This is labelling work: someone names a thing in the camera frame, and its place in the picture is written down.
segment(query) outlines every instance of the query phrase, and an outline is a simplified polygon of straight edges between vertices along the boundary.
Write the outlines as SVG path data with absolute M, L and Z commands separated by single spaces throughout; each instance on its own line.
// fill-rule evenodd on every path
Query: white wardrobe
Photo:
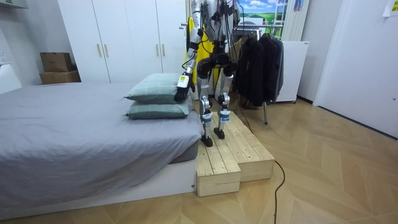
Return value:
M 82 82 L 182 73 L 185 0 L 58 0 Z

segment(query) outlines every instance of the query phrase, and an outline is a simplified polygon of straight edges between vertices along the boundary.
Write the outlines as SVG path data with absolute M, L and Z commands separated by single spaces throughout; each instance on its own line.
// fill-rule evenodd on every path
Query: pillow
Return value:
M 127 111 L 126 116 L 131 119 L 167 119 L 185 118 L 188 116 L 190 100 L 185 100 L 182 104 L 145 104 L 134 102 Z
M 177 83 L 180 74 L 155 73 L 134 86 L 126 98 L 140 103 L 176 104 L 174 95 L 177 92 Z

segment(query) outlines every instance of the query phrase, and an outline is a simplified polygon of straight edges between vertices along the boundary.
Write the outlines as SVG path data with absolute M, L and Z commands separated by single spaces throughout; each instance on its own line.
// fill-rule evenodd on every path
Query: black jacket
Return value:
M 278 58 L 278 46 L 273 43 L 272 40 L 268 39 L 266 36 L 263 36 L 259 40 L 262 48 L 264 50 L 264 63 L 263 63 L 263 82 L 264 82 L 264 101 L 272 101 L 273 93 L 275 92 L 275 87 L 273 84 L 273 77 L 276 77 L 278 67 L 277 67 L 277 58 Z
M 236 71 L 236 88 L 240 95 L 246 97 L 254 106 L 262 106 L 264 102 L 262 45 L 249 38 L 242 46 L 242 56 Z
M 266 36 L 261 37 L 259 42 L 264 50 L 264 101 L 276 101 L 284 81 L 283 43 L 279 40 L 270 40 Z

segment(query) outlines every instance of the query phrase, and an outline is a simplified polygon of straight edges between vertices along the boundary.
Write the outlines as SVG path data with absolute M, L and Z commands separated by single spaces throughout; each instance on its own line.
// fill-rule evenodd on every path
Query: wooden plank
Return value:
M 233 136 L 233 141 L 237 145 L 235 148 L 236 150 L 239 150 L 239 153 L 243 153 L 246 156 L 246 159 L 248 161 L 260 161 L 261 158 L 257 155 L 257 153 L 253 150 L 253 148 L 250 146 L 250 144 L 246 141 L 245 137 L 242 135 L 242 133 L 239 132 L 239 130 L 236 128 L 236 126 L 232 122 L 225 122 L 224 124 L 224 133 L 229 132 Z
M 213 122 L 211 124 L 210 128 L 210 133 L 213 137 L 213 147 L 218 148 L 218 152 L 220 153 L 221 157 L 223 158 L 225 167 L 227 168 L 228 172 L 239 172 L 241 169 L 238 166 L 238 163 L 236 163 L 234 156 L 232 155 L 231 150 L 229 150 L 229 147 L 227 143 L 225 142 L 224 139 L 219 139 L 217 135 L 214 133 L 214 128 L 216 127 L 216 124 Z
M 231 133 L 235 136 L 237 136 L 237 139 L 235 141 L 239 144 L 240 149 L 242 152 L 246 155 L 249 161 L 261 161 L 262 159 L 257 155 L 255 150 L 252 148 L 252 146 L 248 143 L 246 138 L 243 136 L 243 134 L 237 129 L 234 123 L 232 122 L 226 122 L 225 127 L 231 131 Z
M 253 135 L 253 133 L 249 130 L 246 125 L 234 114 L 231 112 L 229 114 L 231 121 L 235 124 L 235 126 L 239 129 L 239 131 L 246 138 L 246 141 L 250 144 L 250 146 L 254 149 L 257 155 L 262 160 L 273 160 L 274 157 L 269 153 L 269 151 L 261 144 L 261 142 Z
M 215 121 L 217 121 L 218 115 L 213 113 L 213 119 Z M 240 150 L 239 145 L 235 142 L 235 139 L 237 137 L 233 136 L 232 133 L 230 133 L 228 129 L 224 129 L 224 134 L 225 134 L 225 142 L 227 143 L 229 150 L 232 152 L 232 155 L 234 156 L 235 161 L 237 163 L 249 162 L 246 155 L 242 152 L 242 150 Z
M 213 143 L 215 142 L 214 137 L 209 134 L 211 140 L 213 140 Z M 214 175 L 216 174 L 226 174 L 228 173 L 223 158 L 221 157 L 220 152 L 218 151 L 218 148 L 215 144 L 213 144 L 212 147 L 206 147 L 207 154 L 209 156 L 211 168 L 213 169 Z
M 205 145 L 202 142 L 199 142 L 197 156 L 197 176 L 202 177 L 208 175 L 213 175 L 213 169 L 211 168 Z
M 198 177 L 198 196 L 209 196 L 239 191 L 241 172 Z
M 242 170 L 241 182 L 270 179 L 274 168 L 274 160 L 244 162 L 239 164 Z

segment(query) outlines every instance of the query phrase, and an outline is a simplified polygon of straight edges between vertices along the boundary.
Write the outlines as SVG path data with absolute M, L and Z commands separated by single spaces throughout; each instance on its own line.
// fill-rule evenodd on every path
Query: window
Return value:
M 284 25 L 287 3 L 288 0 L 278 0 L 278 2 L 276 3 L 274 25 Z M 276 36 L 282 36 L 282 30 L 283 29 L 278 30 Z

